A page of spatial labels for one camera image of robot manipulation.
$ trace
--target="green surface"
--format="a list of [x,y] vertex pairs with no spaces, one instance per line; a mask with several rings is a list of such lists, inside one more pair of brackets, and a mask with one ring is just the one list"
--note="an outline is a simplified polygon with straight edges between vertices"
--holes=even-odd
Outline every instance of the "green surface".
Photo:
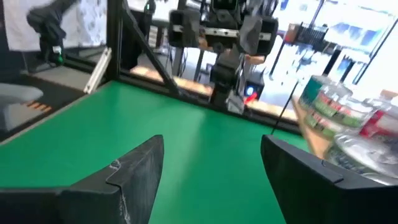
[[[260,156],[271,129],[121,83],[0,148],[0,187],[70,185],[155,134],[164,170],[150,223],[284,223]],[[278,138],[306,149],[294,134]]]

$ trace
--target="black rod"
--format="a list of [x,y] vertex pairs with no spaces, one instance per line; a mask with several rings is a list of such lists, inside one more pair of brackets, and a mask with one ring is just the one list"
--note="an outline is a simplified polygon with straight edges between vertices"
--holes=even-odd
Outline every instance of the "black rod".
[[201,0],[200,9],[199,9],[199,11],[200,11],[200,19],[201,19],[202,15],[203,15],[203,10],[205,9],[205,4],[206,4],[206,0]]
[[343,75],[340,78],[341,83],[343,83],[346,80],[349,72],[351,71],[351,69],[353,69],[353,67],[355,65],[355,62],[352,59],[348,59],[348,60],[349,60],[349,64],[348,64],[346,70],[344,71]]
[[310,26],[313,26],[313,25],[315,24],[315,21],[316,21],[318,15],[319,15],[319,12],[321,11],[321,9],[322,9],[324,3],[325,3],[325,0],[319,1],[317,10],[315,11],[315,13],[314,13],[314,15],[313,15],[313,17],[312,17]]
[[274,61],[274,63],[272,64],[271,71],[269,72],[269,77],[270,77],[270,78],[272,78],[272,74],[274,73],[274,70],[275,70],[275,68],[276,68],[276,64],[277,64],[278,61],[279,61],[280,54],[282,53],[282,50],[284,49],[285,44],[286,44],[286,43],[285,43],[285,40],[283,40],[283,41],[282,41],[282,45],[281,45],[280,48],[279,48],[278,54],[276,55],[275,61]]
[[341,53],[341,50],[338,50],[338,49],[336,49],[333,52],[333,54],[330,57],[330,60],[329,60],[328,64],[326,65],[326,68],[323,71],[323,74],[322,74],[323,76],[327,77],[329,75],[331,69],[333,68],[333,66],[335,66],[335,63],[336,63],[338,57],[340,56],[340,53]]
[[122,19],[120,16],[123,0],[108,0],[106,20],[106,45],[112,49],[112,57],[106,69],[105,79],[114,80],[120,72]]
[[199,59],[198,59],[198,64],[197,64],[197,68],[195,70],[195,74],[193,76],[193,81],[197,82],[199,79],[199,74],[200,74],[200,70],[201,70],[201,63],[203,61],[203,55],[205,54],[205,51],[200,49],[200,53],[199,53]]
[[282,112],[280,112],[280,115],[279,115],[278,119],[276,120],[274,127],[272,127],[271,134],[274,134],[276,128],[278,127],[279,121],[282,119],[282,115],[285,113],[285,110],[286,110],[286,108],[287,108],[287,105],[289,104],[290,99],[292,99],[293,93],[294,93],[294,91],[296,90],[296,87],[297,87],[298,84],[299,84],[299,81],[296,81],[296,84],[294,85],[293,90],[292,90],[292,92],[290,93],[290,96],[289,96],[289,98],[288,98],[287,101],[286,101],[286,104],[285,104],[285,106],[284,106],[284,109],[282,110]]
[[163,31],[164,31],[163,27],[157,28],[155,48],[159,48],[162,46]]
[[96,67],[97,63],[88,59],[88,58],[84,58],[75,54],[70,54],[70,53],[66,53],[65,54],[65,60],[69,60],[69,61],[73,61],[73,62],[77,62],[83,65],[87,65],[89,67]]
[[64,59],[62,66],[85,72],[87,73],[87,75],[91,75],[95,68],[95,65],[87,65],[79,61],[70,60],[67,58]]
[[[178,0],[177,9],[184,10],[187,6],[187,0]],[[174,53],[174,64],[172,67],[172,75],[181,77],[181,61],[184,55],[184,48],[183,47],[176,47]]]
[[363,71],[366,68],[367,64],[363,63],[361,69],[359,70],[358,74],[355,76],[354,80],[353,80],[353,84],[357,85],[358,82],[361,80],[362,76],[363,76]]
[[131,14],[129,6],[127,4],[127,0],[124,0],[123,10],[122,10],[123,21],[126,23],[126,27],[132,32],[133,36],[136,37],[138,44],[141,46],[142,50],[148,56],[148,59],[153,64],[155,69],[158,71],[159,75],[162,77],[166,87],[172,92],[176,94],[180,94],[177,84],[174,79],[167,74],[166,69],[161,64],[159,59],[150,49],[148,42],[144,34],[141,32],[138,27],[136,18]]
[[387,35],[384,37],[383,41],[380,43],[379,47],[376,49],[376,51],[374,52],[374,54],[372,55],[369,63],[365,66],[365,69],[362,71],[362,73],[359,75],[358,78],[356,78],[355,80],[355,85],[358,84],[358,82],[362,79],[362,76],[365,74],[366,70],[369,68],[369,65],[373,62],[373,59],[376,57],[376,55],[379,53],[381,47],[384,45],[385,41],[387,40],[387,38],[390,36],[392,30],[394,30],[395,26],[398,23],[398,19],[396,19],[396,21],[394,22],[394,24],[392,25],[391,29],[388,31]]

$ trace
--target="glass wall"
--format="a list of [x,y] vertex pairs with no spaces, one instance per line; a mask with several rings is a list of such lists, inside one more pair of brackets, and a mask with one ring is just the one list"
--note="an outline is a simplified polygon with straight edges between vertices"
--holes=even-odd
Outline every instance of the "glass wall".
[[377,89],[378,92],[385,89],[398,93],[397,65],[392,59],[392,55],[398,51],[397,37],[396,25],[359,81],[361,88]]
[[387,10],[393,9],[394,4],[396,3],[383,0],[325,1],[315,24],[326,24],[329,31],[325,40],[345,49],[345,55],[337,61],[336,68],[331,73],[333,79],[341,78],[349,64],[347,58],[352,58],[356,63],[345,83],[356,82],[396,19],[395,12]]
[[290,23],[311,23],[319,4],[319,0],[281,1],[274,13],[279,20],[279,30],[286,32]]

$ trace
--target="chair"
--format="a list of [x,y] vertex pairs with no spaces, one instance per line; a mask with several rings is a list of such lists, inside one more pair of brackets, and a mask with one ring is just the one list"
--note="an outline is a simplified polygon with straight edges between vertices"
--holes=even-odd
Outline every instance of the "chair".
[[43,92],[32,86],[0,83],[0,131],[11,130],[10,106],[39,99]]

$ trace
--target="metal bar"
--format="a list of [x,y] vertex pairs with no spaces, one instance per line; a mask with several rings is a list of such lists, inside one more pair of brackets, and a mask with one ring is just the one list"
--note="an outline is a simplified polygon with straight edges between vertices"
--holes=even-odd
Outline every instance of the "metal bar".
[[348,60],[349,60],[349,64],[348,64],[346,70],[344,71],[343,75],[340,78],[341,83],[343,83],[346,80],[349,72],[351,71],[351,69],[353,69],[353,67],[355,65],[355,62],[352,59],[348,59]]
[[163,38],[163,27],[157,27],[156,32],[156,44],[155,47],[159,48],[162,45],[162,38]]
[[[185,9],[186,6],[187,6],[187,0],[178,0],[178,6],[177,6],[178,10]],[[180,74],[180,71],[181,71],[181,61],[183,58],[183,54],[184,54],[184,48],[177,47],[175,49],[172,75],[175,75],[177,77],[182,76],[182,74]]]
[[287,101],[286,101],[286,104],[285,104],[285,106],[284,106],[284,109],[283,109],[282,112],[280,113],[278,119],[277,119],[276,122],[275,122],[274,127],[272,128],[271,134],[274,134],[276,128],[278,127],[279,121],[282,119],[282,115],[285,113],[286,107],[287,107],[287,105],[289,104],[290,99],[292,99],[293,93],[294,93],[294,91],[296,90],[296,87],[297,87],[298,84],[299,84],[299,81],[296,81],[296,84],[294,85],[293,90],[292,90],[292,92],[290,93],[289,99],[287,99]]
[[110,48],[105,48],[101,58],[99,59],[96,67],[94,68],[93,73],[91,74],[90,79],[88,80],[84,92],[87,94],[93,93],[98,85],[101,83],[102,77],[106,71],[106,68],[109,65],[109,61],[111,60],[112,50]]
[[[183,26],[174,25],[173,31],[182,33]],[[212,36],[217,36],[217,37],[231,37],[231,38],[239,37],[239,30],[233,30],[233,29],[220,29],[220,28],[207,27],[207,28],[203,28],[203,32],[205,35],[212,35]],[[259,40],[270,41],[271,37],[272,37],[271,33],[260,33]]]
[[121,61],[121,34],[123,0],[108,0],[108,14],[106,21],[106,45],[112,49],[112,57],[106,70],[105,79],[116,79],[120,72]]
[[384,30],[383,34],[380,36],[379,41],[377,42],[377,44],[374,45],[372,51],[369,54],[369,57],[373,57],[373,55],[376,53],[376,50],[383,44],[383,40],[389,35],[390,30],[392,30],[397,22],[398,16],[394,16],[394,20],[392,21],[392,23],[390,24],[389,27],[386,27],[386,29]]
[[369,68],[369,65],[373,62],[374,58],[376,57],[376,55],[379,53],[381,47],[384,45],[385,41],[387,40],[387,38],[390,36],[392,30],[394,30],[395,26],[398,23],[398,19],[396,19],[396,21],[394,22],[394,24],[391,26],[391,29],[389,30],[389,32],[387,33],[387,35],[385,36],[384,40],[381,42],[381,44],[379,45],[379,47],[377,48],[377,50],[374,52],[374,54],[372,55],[369,63],[366,65],[365,69],[362,71],[362,73],[359,75],[356,83],[358,83],[361,79],[362,76],[365,74],[366,70]]
[[90,59],[87,59],[85,57],[81,57],[81,56],[75,55],[75,54],[66,53],[65,54],[65,59],[67,59],[69,61],[74,61],[74,62],[77,62],[77,63],[81,63],[81,64],[84,64],[84,65],[87,65],[87,66],[90,66],[90,67],[95,67],[96,66],[96,62],[94,62],[94,61],[92,61]]
[[177,47],[175,49],[172,74],[177,77],[182,75],[182,74],[180,74],[180,71],[181,71],[181,61],[182,61],[183,53],[184,53],[184,48]]
[[203,15],[203,10],[205,10],[205,4],[206,4],[206,0],[201,0],[201,3],[200,3],[200,9],[199,9],[199,12],[200,12],[200,18],[202,17],[202,15]]
[[204,50],[200,50],[199,59],[198,59],[198,63],[197,63],[197,68],[196,68],[195,74],[194,74],[194,76],[193,76],[193,81],[195,81],[195,82],[197,82],[198,79],[199,79],[199,73],[200,73],[200,69],[201,69],[201,63],[202,63],[202,61],[203,61],[203,56],[204,56],[204,54],[205,54],[205,51],[204,51]]
[[325,67],[325,69],[324,69],[324,71],[322,73],[323,76],[327,77],[329,75],[331,69],[333,68],[333,66],[335,66],[335,63],[336,63],[338,57],[340,56],[340,53],[341,53],[341,50],[335,50],[333,52],[333,54],[330,57],[330,60],[329,60],[328,64],[326,65],[326,67]]
[[324,3],[325,3],[325,0],[321,0],[321,1],[319,1],[319,4],[318,4],[318,7],[317,7],[317,10],[315,11],[315,13],[314,13],[314,15],[313,15],[313,17],[312,17],[312,20],[311,20],[310,26],[313,26],[313,25],[315,24],[315,21],[316,21],[316,19],[317,19],[318,15],[319,15],[319,12],[321,11],[321,9],[322,9],[322,6],[323,6],[323,4],[324,4]]
[[361,69],[359,70],[358,74],[355,76],[354,80],[353,80],[353,84],[357,85],[359,83],[359,81],[361,80],[362,76],[363,76],[363,71],[366,68],[367,64],[364,63],[362,64]]
[[282,45],[281,45],[280,48],[279,48],[278,54],[276,55],[275,62],[274,62],[274,64],[272,65],[271,71],[269,72],[269,76],[270,76],[270,77],[272,77],[272,74],[274,73],[274,70],[275,70],[275,68],[276,68],[276,64],[277,64],[278,61],[279,61],[280,54],[282,53],[282,50],[284,49],[285,44],[286,44],[286,42],[285,42],[285,40],[283,40],[283,41],[282,41]]
[[150,33],[150,25],[152,24],[152,14],[145,13],[144,15],[144,24],[145,24],[145,34],[144,37],[146,41],[149,42],[149,33]]
[[140,31],[140,29],[137,25],[136,18],[134,18],[134,16],[130,12],[129,6],[127,4],[127,0],[124,0],[122,16],[123,16],[123,21],[127,25],[127,28],[136,37],[138,44],[141,46],[142,50],[148,56],[150,62],[152,62],[153,66],[159,72],[166,87],[169,88],[171,92],[173,92],[175,94],[180,94],[180,91],[179,91],[178,86],[175,83],[174,79],[167,74],[167,71],[164,68],[164,66],[161,64],[159,59],[156,57],[156,55],[150,49],[150,46],[149,46],[148,42],[146,41],[144,34]]
[[91,74],[95,68],[95,65],[85,65],[84,63],[69,59],[64,59],[62,66],[85,72],[87,75]]

